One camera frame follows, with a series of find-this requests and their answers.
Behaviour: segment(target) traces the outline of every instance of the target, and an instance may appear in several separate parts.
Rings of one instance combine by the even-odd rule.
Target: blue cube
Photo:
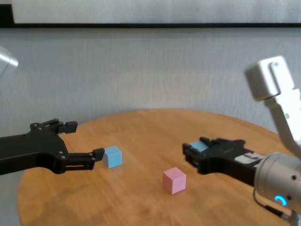
[[[109,169],[122,165],[121,151],[116,146],[105,148],[103,162]]]
[[[197,141],[194,143],[190,143],[191,147],[197,149],[199,152],[202,152],[208,148],[202,141]]]

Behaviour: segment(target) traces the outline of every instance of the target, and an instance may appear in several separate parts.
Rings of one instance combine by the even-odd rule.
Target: blue led light
[[[280,200],[282,202],[282,206],[286,206],[287,205],[287,202],[286,202],[286,200],[285,200],[284,197],[282,197],[280,195],[275,196],[275,201],[277,202],[278,200]]]

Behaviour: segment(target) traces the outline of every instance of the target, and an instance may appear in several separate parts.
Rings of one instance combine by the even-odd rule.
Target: pink cube
[[[171,194],[184,190],[186,174],[174,167],[163,172],[163,187]]]

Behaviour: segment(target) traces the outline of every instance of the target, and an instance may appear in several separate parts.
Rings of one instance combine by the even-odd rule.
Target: round table
[[[18,192],[23,226],[276,226],[288,225],[253,201],[253,188],[227,175],[200,175],[185,160],[182,143],[208,138],[243,139],[260,153],[289,153],[278,135],[229,116],[194,110],[124,112],[62,134],[69,152],[116,145],[123,165],[97,162],[94,170],[61,175],[26,170]],[[186,189],[174,195],[162,172],[177,167]]]

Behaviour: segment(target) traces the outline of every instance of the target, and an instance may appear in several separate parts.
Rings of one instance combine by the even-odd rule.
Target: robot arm
[[[0,88],[7,84],[18,64],[18,60],[7,49],[0,46]]]
[[[246,77],[253,97],[265,102],[283,144],[297,158],[280,153],[263,156],[245,149],[241,140],[209,141],[204,137],[199,142],[183,144],[183,154],[201,174],[225,173],[254,186],[254,191],[261,196],[292,210],[292,225],[301,225],[298,214],[301,212],[300,91],[294,87],[285,59],[281,56],[259,61],[246,71]],[[283,216],[275,208],[264,207]]]
[[[0,138],[0,175],[34,167],[61,174],[68,170],[92,170],[103,158],[104,149],[90,153],[68,153],[59,133],[74,133],[77,122],[63,124],[58,119],[33,123],[30,132]]]

